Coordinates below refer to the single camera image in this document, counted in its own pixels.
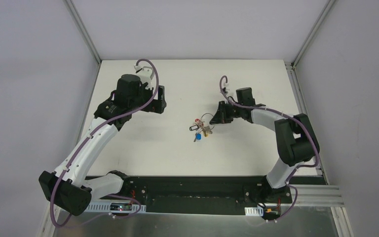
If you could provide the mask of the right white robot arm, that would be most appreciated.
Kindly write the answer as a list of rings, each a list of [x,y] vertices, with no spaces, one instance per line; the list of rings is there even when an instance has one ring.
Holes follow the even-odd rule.
[[[265,177],[261,198],[273,202],[280,196],[280,189],[289,183],[295,170],[306,167],[313,157],[318,157],[319,143],[306,114],[289,116],[264,104],[257,104],[250,87],[236,90],[237,100],[220,101],[211,125],[231,123],[236,118],[264,126],[275,132],[279,159]]]

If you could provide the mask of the keyring with keys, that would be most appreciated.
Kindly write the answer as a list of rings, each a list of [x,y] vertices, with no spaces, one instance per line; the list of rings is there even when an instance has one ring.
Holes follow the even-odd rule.
[[[204,113],[200,118],[196,118],[192,125],[189,127],[189,131],[194,132],[193,142],[199,142],[203,138],[207,138],[213,134],[214,125],[209,122],[213,118],[213,114]]]

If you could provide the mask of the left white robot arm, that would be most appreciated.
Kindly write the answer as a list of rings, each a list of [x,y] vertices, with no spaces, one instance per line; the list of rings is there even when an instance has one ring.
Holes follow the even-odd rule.
[[[113,194],[118,199],[130,196],[125,174],[109,172],[93,181],[86,180],[91,166],[110,140],[138,111],[161,114],[166,108],[165,87],[151,85],[151,79],[125,74],[94,113],[91,124],[69,156],[54,171],[43,171],[38,181],[52,204],[73,216],[82,214],[92,201]]]

